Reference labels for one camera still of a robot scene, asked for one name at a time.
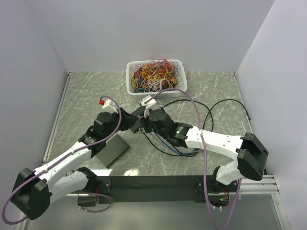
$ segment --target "black cable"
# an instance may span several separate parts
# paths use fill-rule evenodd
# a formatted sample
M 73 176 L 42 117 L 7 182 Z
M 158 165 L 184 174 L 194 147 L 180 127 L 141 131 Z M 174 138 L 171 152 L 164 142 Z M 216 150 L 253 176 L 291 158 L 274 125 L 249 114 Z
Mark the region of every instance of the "black cable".
M 187 155 L 186 153 L 180 152 L 175 146 L 173 146 L 173 148 L 174 148 L 177 152 L 179 152 L 181 155 L 184 155 L 184 156 L 186 156 L 186 157 L 194 157 L 194 156 L 197 155 L 197 153 L 200 152 L 200 151 L 197 151 L 197 152 L 195 152 L 195 153 L 191 153 L 191 154 Z
M 246 112 L 246 115 L 248 116 L 249 122 L 251 122 L 251 119 L 250 119 L 250 117 L 249 117 L 249 114 L 248 114 L 248 111 L 247 111 L 246 107 L 245 107 L 240 101 L 238 101 L 238 100 L 236 100 L 236 99 L 224 99 L 224 100 L 221 100 L 221 101 L 215 103 L 215 104 L 211 107 L 211 109 L 209 110 L 210 114 L 211 114 L 212 109 L 213 109 L 217 104 L 219 104 L 219 103 L 221 103 L 221 102 L 225 102 L 225 101 L 235 101 L 235 102 L 240 103 L 240 104 L 243 106 L 243 108 L 244 108 L 244 110 L 245 110 L 245 112 Z M 205 118 L 205 120 L 204 120 L 204 122 L 203 122 L 202 129 L 205 128 L 205 124 L 206 124 L 208 115 L 209 115 L 209 113 L 207 114 L 207 116 L 206 116 L 206 118 Z
M 151 143 L 152 146 L 154 146 L 154 148 L 155 148 L 156 150 L 159 150 L 160 152 L 162 152 L 162 153 L 164 153 L 164 154 L 166 154 L 166 155 L 169 155 L 169 156 L 173 156 L 173 157 L 184 157 L 184 155 L 173 155 L 173 154 L 170 154 L 170 153 L 167 153 L 167 152 L 162 151 L 161 149 L 159 149 L 156 145 L 154 145 L 154 144 L 152 143 L 152 141 L 149 139 L 149 137 L 148 137 L 144 132 L 141 131 L 141 133 L 144 134 L 144 136 L 146 137 L 146 139 Z
M 170 104 L 173 104 L 173 103 L 175 103 L 175 102 L 182 102 L 182 101 L 190 101 L 190 99 L 179 99 L 179 100 L 175 100 L 175 101 L 172 101 L 172 102 L 170 102 L 170 103 L 168 103 L 168 104 L 166 104 L 166 105 L 164 105 L 164 106 L 162 106 L 161 108 L 165 108 L 165 107 L 167 107 L 167 106 L 169 106 Z M 209 107 L 208 106 L 206 106 L 204 103 L 201 103 L 201 102 L 198 102 L 198 101 L 194 101 L 195 103 L 198 103 L 198 104 L 201 104 L 201 105 L 203 105 L 203 106 L 205 106 L 207 109 L 208 109 L 208 114 L 207 114 L 207 116 L 206 116 L 206 119 L 207 119 L 207 117 L 208 117 L 208 115 L 210 114 L 210 117 L 211 117 L 211 120 L 212 120 L 212 127 L 211 127 L 211 132 L 213 131 L 213 127 L 214 127 L 214 122 L 213 122 L 213 116 L 212 116 L 212 113 L 211 113 L 211 110 L 212 110 L 212 108 L 211 109 L 209 109 Z
M 173 104 L 173 103 L 175 103 L 175 102 L 181 102 L 181 101 L 190 101 L 190 100 L 189 100 L 189 99 L 179 99 L 179 100 L 175 100 L 175 101 L 172 101 L 172 102 L 170 102 L 170 103 L 168 103 L 168 104 L 162 106 L 161 108 L 165 108 L 165 107 L 167 107 L 167 106 L 169 106 L 169 105 L 171 105 L 171 104 Z M 211 132 L 213 131 L 214 123 L 213 123 L 213 116 L 212 116 L 211 111 L 212 111 L 212 109 L 213 109 L 217 104 L 219 104 L 219 103 L 221 103 L 221 102 L 225 102 L 225 101 L 235 101 L 235 102 L 240 103 L 240 104 L 243 106 L 243 108 L 244 108 L 244 110 L 245 110 L 245 112 L 246 112 L 246 115 L 248 116 L 249 122 L 251 122 L 251 119 L 250 119 L 250 117 L 249 117 L 249 114 L 248 114 L 248 111 L 247 111 L 246 107 L 245 107 L 240 101 L 238 101 L 238 100 L 236 100 L 236 99 L 224 99 L 224 100 L 218 101 L 217 103 L 215 103 L 215 104 L 211 107 L 211 109 L 209 109 L 209 107 L 206 106 L 205 104 L 203 104 L 203 103 L 201 103 L 201 102 L 195 101 L 196 103 L 201 104 L 201 105 L 205 106 L 205 107 L 208 109 L 208 113 L 207 113 L 206 118 L 205 118 L 205 120 L 204 120 L 204 122 L 203 122 L 202 129 L 204 129 L 205 124 L 206 124 L 206 121 L 207 121 L 207 118 L 208 118 L 208 116 L 210 115 L 211 120 L 212 120 Z M 170 154 L 170 153 L 164 152 L 164 151 L 160 150 L 155 144 L 153 144 L 152 141 L 148 138 L 148 136 L 147 136 L 144 132 L 142 132 L 142 133 L 143 133 L 144 136 L 147 138 L 147 140 L 151 143 L 152 146 L 154 146 L 158 151 L 160 151 L 160 152 L 162 152 L 162 153 L 164 153 L 164 154 L 166 154 L 166 155 L 174 156 L 174 157 L 194 157 L 194 156 L 196 156 L 196 155 L 198 154 L 198 152 L 195 152 L 195 153 L 192 153 L 192 154 L 190 154 L 190 155 L 186 155 L 185 153 L 182 153 L 181 151 L 179 151 L 179 150 L 178 150 L 175 146 L 173 146 L 173 145 L 172 145 L 173 148 L 174 148 L 177 152 L 179 152 L 181 155 L 174 155 L 174 154 Z

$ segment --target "blue cable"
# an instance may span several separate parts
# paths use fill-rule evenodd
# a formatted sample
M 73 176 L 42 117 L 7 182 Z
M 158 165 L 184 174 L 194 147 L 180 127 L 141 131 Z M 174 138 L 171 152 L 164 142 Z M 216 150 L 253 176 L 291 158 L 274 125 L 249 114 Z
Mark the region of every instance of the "blue cable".
M 162 138 L 156 133 L 156 132 L 153 132 L 156 136 L 157 136 L 157 138 L 159 138 L 159 140 L 163 143 L 163 144 L 165 144 L 165 146 L 167 146 L 170 150 L 172 150 L 174 153 L 176 153 L 176 154 L 178 154 L 178 155 L 182 155 L 180 152 L 178 152 L 178 151 L 176 151 L 175 149 L 173 149 L 172 147 L 170 147 L 165 141 L 163 141 L 162 140 Z M 191 155 L 191 154 L 193 154 L 193 153 L 195 153 L 195 152 L 187 152 L 187 153 L 185 153 L 185 154 L 183 154 L 183 155 L 186 155 L 186 156 L 188 156 L 188 155 Z

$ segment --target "white enclosure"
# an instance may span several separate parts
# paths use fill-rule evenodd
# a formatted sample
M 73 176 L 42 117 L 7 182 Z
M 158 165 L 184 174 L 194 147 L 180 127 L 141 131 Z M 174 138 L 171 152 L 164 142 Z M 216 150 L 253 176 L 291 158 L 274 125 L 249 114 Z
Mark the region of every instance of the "white enclosure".
M 237 71 L 273 0 L 28 0 L 69 71 L 124 71 L 179 59 L 186 71 Z
M 306 0 L 3 1 L 0 205 L 18 172 L 41 164 L 67 71 L 125 70 L 152 55 L 186 71 L 237 71 L 291 227 L 306 229 L 306 12 Z
M 307 1 L 277 0 L 239 70 L 238 83 L 253 131 L 269 149 L 294 230 L 306 229 Z

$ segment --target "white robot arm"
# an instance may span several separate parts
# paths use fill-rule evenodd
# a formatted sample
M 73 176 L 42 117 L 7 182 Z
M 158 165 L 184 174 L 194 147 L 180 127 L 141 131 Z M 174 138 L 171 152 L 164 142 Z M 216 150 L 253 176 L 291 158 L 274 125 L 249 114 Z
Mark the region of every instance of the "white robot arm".
M 137 120 L 140 121 L 145 132 L 154 131 L 177 147 L 203 149 L 202 135 L 206 141 L 207 150 L 233 159 L 231 163 L 217 167 L 213 179 L 207 183 L 215 183 L 224 188 L 223 186 L 243 177 L 256 181 L 262 179 L 268 152 L 253 134 L 246 133 L 244 137 L 229 136 L 175 123 L 162 108 L 156 108 L 155 100 L 145 104 L 146 100 L 146 98 L 143 99 L 141 103 L 144 111 L 139 116 L 130 115 L 122 108 L 119 112 L 112 102 L 107 100 L 94 125 L 72 148 L 46 165 L 33 171 L 24 169 L 19 173 L 13 191 L 29 178 L 39 174 L 40 176 L 11 198 L 13 204 L 30 219 L 36 219 L 51 203 L 66 194 L 77 190 L 95 191 L 96 175 L 92 171 L 83 167 L 70 176 L 66 176 L 67 172 L 99 153 L 106 146 L 106 142 L 95 143 L 116 130 L 117 124 L 120 124 L 119 130 L 124 131 L 132 127 Z M 56 166 L 49 170 L 48 168 L 53 164 Z

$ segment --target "purple cable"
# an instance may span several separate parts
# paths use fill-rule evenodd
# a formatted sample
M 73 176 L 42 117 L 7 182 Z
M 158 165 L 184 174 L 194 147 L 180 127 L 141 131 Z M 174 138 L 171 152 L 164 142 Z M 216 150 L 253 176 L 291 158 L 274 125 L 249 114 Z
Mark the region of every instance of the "purple cable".
M 101 96 L 99 100 L 101 100 L 102 98 L 108 98 L 110 99 L 111 101 L 114 102 L 114 104 L 116 105 L 117 109 L 118 109 L 118 114 L 119 114 L 119 121 L 118 121 L 118 125 L 116 126 L 116 128 L 114 129 L 114 131 L 109 135 L 107 136 L 106 138 L 102 139 L 102 140 L 99 140 L 97 142 L 94 142 L 94 143 L 91 143 L 91 144 L 88 144 L 88 145 L 85 145 L 85 146 L 82 146 L 80 148 L 77 148 L 75 149 L 74 151 L 72 152 L 69 152 L 67 153 L 65 156 L 63 156 L 61 159 L 59 159 L 58 161 L 56 161 L 55 163 L 53 163 L 52 165 L 50 165 L 46 171 L 41 171 L 40 173 L 36 174 L 35 176 L 31 177 L 29 180 L 23 182 L 20 186 L 18 186 L 9 196 L 9 198 L 4 202 L 4 205 L 1 209 L 1 217 L 2 217 L 2 220 L 4 223 L 6 224 L 9 224 L 9 225 L 14 225 L 14 224 L 19 224 L 21 222 L 23 222 L 24 220 L 27 219 L 27 217 L 24 217 L 18 221 L 9 221 L 6 219 L 5 217 L 5 209 L 6 209 L 6 206 L 8 205 L 8 203 L 10 202 L 10 200 L 13 198 L 13 196 L 20 190 L 22 189 L 24 186 L 26 186 L 28 183 L 30 183 L 31 181 L 33 181 L 34 179 L 36 179 L 37 177 L 43 175 L 44 173 L 48 172 L 49 170 L 51 170 L 52 168 L 54 168 L 55 166 L 57 166 L 59 163 L 61 163 L 62 161 L 64 161 L 66 158 L 68 158 L 70 155 L 74 154 L 75 152 L 78 152 L 78 151 L 81 151 L 83 149 L 86 149 L 88 147 L 91 147 L 93 145 L 97 145 L 97 144 L 100 144 L 101 142 L 105 142 L 107 141 L 111 136 L 113 136 L 113 134 L 115 134 L 117 132 L 117 130 L 119 129 L 119 126 L 120 126 L 120 123 L 121 123 L 121 118 L 122 118 L 122 114 L 121 114 L 121 111 L 120 111 L 120 106 L 119 104 L 115 101 L 115 99 L 113 99 L 112 97 L 109 97 L 109 96 Z M 111 205 L 112 205 L 112 199 L 110 197 L 108 197 L 107 195 L 103 195 L 103 194 L 95 194 L 95 195 L 99 195 L 99 196 L 103 196 L 103 197 L 106 197 L 110 200 L 110 205 L 107 206 L 106 208 L 102 209 L 102 210 L 99 210 L 99 211 L 89 211 L 89 212 L 102 212 L 102 211 L 105 211 L 107 210 Z
M 151 97 L 149 100 L 147 100 L 145 102 L 145 104 L 147 104 L 149 101 L 151 101 L 152 99 L 154 99 L 155 97 L 157 97 L 158 95 L 160 95 L 161 93 L 163 92 L 166 92 L 166 91 L 179 91 L 179 92 L 182 92 L 183 94 L 185 94 L 190 100 L 191 102 L 193 103 L 194 105 L 194 108 L 195 108 L 195 111 L 196 111 L 196 114 L 197 114 L 197 122 L 198 122 L 198 129 L 201 130 L 202 127 L 201 127 L 201 116 L 200 116 L 200 113 L 198 111 L 198 108 L 197 108 L 197 105 L 195 104 L 194 100 L 191 98 L 191 96 L 187 93 L 187 92 L 184 92 L 183 90 L 181 89 L 176 89 L 176 88 L 170 88 L 170 89 L 165 89 L 165 90 L 162 90 L 160 92 L 158 92 L 157 94 L 155 94 L 153 97 Z M 204 150 L 204 175 L 203 175 L 203 188 L 204 188 L 204 193 L 205 193 L 205 200 L 206 200 L 206 205 L 207 205 L 207 209 L 208 209 L 208 213 L 209 213 L 209 216 L 210 216 L 210 219 L 212 221 L 212 224 L 214 225 L 215 229 L 219 229 L 219 227 L 217 226 L 217 224 L 215 223 L 215 220 L 214 220 L 214 217 L 213 217 L 213 214 L 211 212 L 211 206 L 210 206 L 210 201 L 209 201 L 209 196 L 208 196 L 208 191 L 207 191 L 207 148 L 206 148 L 206 142 L 203 138 L 203 136 L 201 135 L 201 141 L 202 141 L 202 144 L 203 144 L 203 150 Z M 237 191 L 236 191 L 236 195 L 235 195 L 235 198 L 233 199 L 233 206 L 230 210 L 230 213 L 229 213 L 229 216 L 228 216 L 228 219 L 227 219 L 227 222 L 226 224 L 221 228 L 222 230 L 226 229 L 228 227 L 228 224 L 230 222 L 230 219 L 233 215 L 233 212 L 234 212 L 234 209 L 235 209 L 235 206 L 236 206 L 236 200 L 237 200 L 237 197 L 238 197 L 238 194 L 239 194 L 239 190 L 240 190 L 240 186 L 241 186 L 241 179 L 238 181 L 238 187 L 237 187 Z

